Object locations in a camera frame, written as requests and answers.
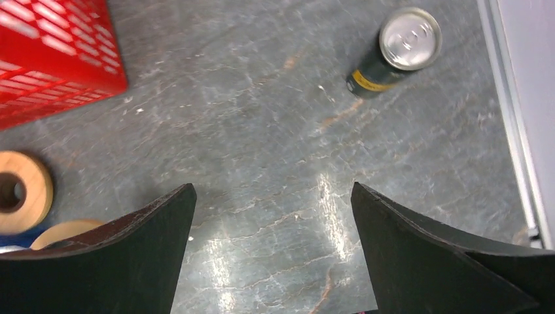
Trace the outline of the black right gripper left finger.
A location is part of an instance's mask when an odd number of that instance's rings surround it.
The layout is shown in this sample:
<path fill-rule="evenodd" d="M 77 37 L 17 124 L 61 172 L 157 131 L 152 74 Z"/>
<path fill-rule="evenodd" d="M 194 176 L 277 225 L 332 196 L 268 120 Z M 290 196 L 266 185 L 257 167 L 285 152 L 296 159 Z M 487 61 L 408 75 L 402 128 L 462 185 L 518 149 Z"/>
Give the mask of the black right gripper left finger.
<path fill-rule="evenodd" d="M 195 212 L 190 183 L 41 250 L 1 255 L 2 313 L 169 313 Z"/>

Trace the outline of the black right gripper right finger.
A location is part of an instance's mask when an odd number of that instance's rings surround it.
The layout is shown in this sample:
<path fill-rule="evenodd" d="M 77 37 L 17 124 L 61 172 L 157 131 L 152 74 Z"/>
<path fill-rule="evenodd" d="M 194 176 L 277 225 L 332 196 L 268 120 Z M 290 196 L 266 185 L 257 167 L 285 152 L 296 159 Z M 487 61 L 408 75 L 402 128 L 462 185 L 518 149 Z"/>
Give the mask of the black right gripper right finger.
<path fill-rule="evenodd" d="M 554 252 L 470 234 L 355 183 L 377 313 L 553 313 Z"/>

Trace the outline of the blue ribbed dripper cone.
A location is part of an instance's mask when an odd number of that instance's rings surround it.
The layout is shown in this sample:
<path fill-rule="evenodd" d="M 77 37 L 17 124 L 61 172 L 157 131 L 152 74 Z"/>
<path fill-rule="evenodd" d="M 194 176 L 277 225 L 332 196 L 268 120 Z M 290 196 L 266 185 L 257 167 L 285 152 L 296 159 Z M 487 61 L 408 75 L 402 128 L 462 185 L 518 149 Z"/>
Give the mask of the blue ribbed dripper cone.
<path fill-rule="evenodd" d="M 47 229 L 47 226 L 39 225 L 20 234 L 1 235 L 1 247 L 30 248 L 31 244 Z"/>

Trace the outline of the white paper coffee filter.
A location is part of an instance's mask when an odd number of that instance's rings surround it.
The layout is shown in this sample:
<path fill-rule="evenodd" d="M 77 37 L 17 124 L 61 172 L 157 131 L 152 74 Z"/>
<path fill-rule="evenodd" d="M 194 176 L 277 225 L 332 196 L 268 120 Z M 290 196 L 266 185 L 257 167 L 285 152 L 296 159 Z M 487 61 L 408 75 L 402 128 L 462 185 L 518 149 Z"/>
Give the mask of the white paper coffee filter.
<path fill-rule="evenodd" d="M 22 250 L 26 250 L 26 248 L 17 246 L 17 245 L 9 245 L 9 246 L 0 247 L 0 254 L 22 251 Z"/>

